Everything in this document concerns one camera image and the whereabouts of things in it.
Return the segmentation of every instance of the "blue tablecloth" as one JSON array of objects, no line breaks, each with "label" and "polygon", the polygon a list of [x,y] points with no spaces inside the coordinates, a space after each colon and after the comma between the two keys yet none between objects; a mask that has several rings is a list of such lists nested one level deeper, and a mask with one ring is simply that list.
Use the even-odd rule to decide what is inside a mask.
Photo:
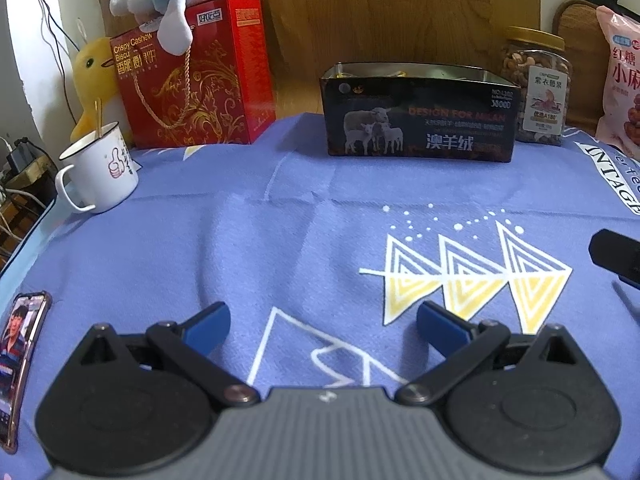
[{"label": "blue tablecloth", "polygon": [[[575,129],[563,142],[518,143],[511,164],[331,158],[322,116],[304,114],[252,146],[135,153],[143,168],[129,199],[72,216],[22,283],[9,273],[0,281],[7,304],[13,285],[54,298],[20,449],[0,456],[0,474],[47,471],[34,414],[95,322],[140,332],[223,300],[232,331],[214,359],[262,393],[283,384],[393,390],[441,359],[415,330],[415,305],[430,297],[517,332],[567,325],[622,412],[607,470],[631,478],[640,293],[595,267],[588,244],[601,228],[640,238],[640,167]],[[24,259],[10,272],[29,267],[33,257]]]}]

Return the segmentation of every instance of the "pink snack bag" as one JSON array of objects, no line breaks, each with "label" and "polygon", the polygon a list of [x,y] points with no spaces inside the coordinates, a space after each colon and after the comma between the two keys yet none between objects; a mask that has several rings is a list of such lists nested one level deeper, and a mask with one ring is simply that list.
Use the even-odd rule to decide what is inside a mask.
[{"label": "pink snack bag", "polygon": [[596,14],[611,49],[596,139],[640,160],[640,23],[607,7]]}]

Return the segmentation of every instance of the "yellow plush toy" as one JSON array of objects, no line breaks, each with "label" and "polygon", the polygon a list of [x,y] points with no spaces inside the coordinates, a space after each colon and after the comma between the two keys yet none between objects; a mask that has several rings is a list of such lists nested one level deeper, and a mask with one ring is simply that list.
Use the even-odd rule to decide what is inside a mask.
[{"label": "yellow plush toy", "polygon": [[71,132],[71,142],[81,139],[96,129],[95,102],[102,101],[102,123],[120,123],[122,137],[127,146],[133,145],[131,127],[122,103],[111,54],[109,38],[98,38],[87,43],[73,62],[74,84],[82,105],[82,117]]}]

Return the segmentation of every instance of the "sheep picture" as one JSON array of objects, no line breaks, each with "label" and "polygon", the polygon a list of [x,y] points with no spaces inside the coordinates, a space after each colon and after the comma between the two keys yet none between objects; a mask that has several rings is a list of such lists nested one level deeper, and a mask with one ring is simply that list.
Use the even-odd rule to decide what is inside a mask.
[{"label": "sheep picture", "polygon": [[[361,131],[364,135],[364,126],[363,124],[383,124],[389,123],[389,116],[387,115],[388,110],[386,108],[373,108],[373,110],[356,110],[353,112],[347,112],[344,115],[344,135],[346,137],[345,143],[345,153],[348,153],[347,148],[353,148],[353,143],[350,142],[350,139],[353,139],[354,142],[360,140],[364,143],[363,138],[360,138],[355,132],[357,130]],[[370,140],[373,140],[373,148],[374,150],[379,149],[378,139],[382,139],[383,134],[380,128],[376,128],[372,134],[369,136],[367,140],[367,144]],[[367,155],[367,146],[364,146],[365,155]]]},{"label": "sheep picture", "polygon": [[382,133],[385,136],[385,155],[388,152],[389,145],[391,145],[391,153],[395,153],[396,149],[402,151],[404,139],[401,128],[392,128],[389,123],[381,123]]},{"label": "sheep picture", "polygon": [[349,130],[345,133],[347,141],[344,144],[344,153],[348,155],[349,152],[356,153],[356,142],[360,141],[364,148],[364,154],[369,155],[369,143],[373,133],[373,124],[362,124],[361,130]]}]

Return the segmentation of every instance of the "jar label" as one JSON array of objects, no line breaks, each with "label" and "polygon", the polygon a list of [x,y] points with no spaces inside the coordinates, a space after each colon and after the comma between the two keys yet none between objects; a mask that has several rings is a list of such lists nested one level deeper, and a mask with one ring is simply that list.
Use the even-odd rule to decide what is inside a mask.
[{"label": "jar label", "polygon": [[543,135],[561,135],[564,124],[567,74],[541,66],[529,69],[529,87],[522,129]]}]

